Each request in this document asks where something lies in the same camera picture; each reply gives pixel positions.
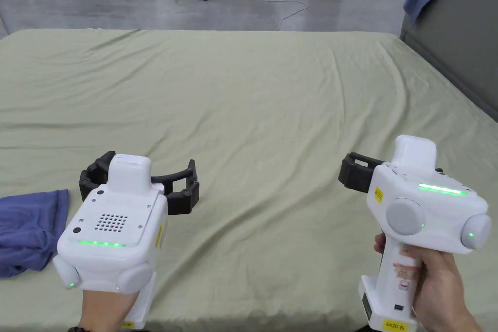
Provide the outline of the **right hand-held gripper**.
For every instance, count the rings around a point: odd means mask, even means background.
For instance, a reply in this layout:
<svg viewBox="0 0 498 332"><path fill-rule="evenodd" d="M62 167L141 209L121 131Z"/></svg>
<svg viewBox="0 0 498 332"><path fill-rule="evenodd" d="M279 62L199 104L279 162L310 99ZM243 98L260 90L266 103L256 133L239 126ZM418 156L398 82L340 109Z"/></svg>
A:
<svg viewBox="0 0 498 332"><path fill-rule="evenodd" d="M436 170L429 139L400 135L390 161L356 152L342 160L338 181L367 193L367 206L386 235L377 276L362 276L359 293L370 328L413 332L413 301L422 262L413 247L468 254L490 233L488 205L461 182Z"/></svg>

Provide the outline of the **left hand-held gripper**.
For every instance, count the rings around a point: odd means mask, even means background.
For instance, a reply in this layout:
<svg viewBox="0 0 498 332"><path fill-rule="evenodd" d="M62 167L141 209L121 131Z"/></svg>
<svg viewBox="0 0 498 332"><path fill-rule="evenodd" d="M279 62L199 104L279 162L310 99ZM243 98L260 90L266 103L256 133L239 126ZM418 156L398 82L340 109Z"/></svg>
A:
<svg viewBox="0 0 498 332"><path fill-rule="evenodd" d="M174 182L185 187L174 192ZM108 151L80 174L82 204L57 242L53 263L66 289L139 293L126 328L143 328L151 307L168 215L199 202L193 159L180 172L151 177L151 161Z"/></svg>

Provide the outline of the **person's left hand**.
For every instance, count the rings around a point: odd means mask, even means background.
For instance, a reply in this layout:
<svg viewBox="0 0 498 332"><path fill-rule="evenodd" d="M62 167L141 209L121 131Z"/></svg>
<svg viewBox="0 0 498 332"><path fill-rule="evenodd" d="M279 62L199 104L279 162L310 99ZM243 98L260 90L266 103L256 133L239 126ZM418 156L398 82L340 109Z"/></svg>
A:
<svg viewBox="0 0 498 332"><path fill-rule="evenodd" d="M87 332L117 332L139 293L83 291L82 314L77 327Z"/></svg>

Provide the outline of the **person's right hand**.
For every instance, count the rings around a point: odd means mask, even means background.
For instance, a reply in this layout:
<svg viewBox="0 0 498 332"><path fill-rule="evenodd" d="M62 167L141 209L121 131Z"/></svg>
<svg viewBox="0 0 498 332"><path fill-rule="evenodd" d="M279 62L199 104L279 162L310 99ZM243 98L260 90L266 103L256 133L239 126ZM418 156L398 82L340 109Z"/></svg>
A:
<svg viewBox="0 0 498 332"><path fill-rule="evenodd" d="M424 265L413 307L425 331L480 332L465 305L462 277L453 254L411 245L408 251Z"/></svg>

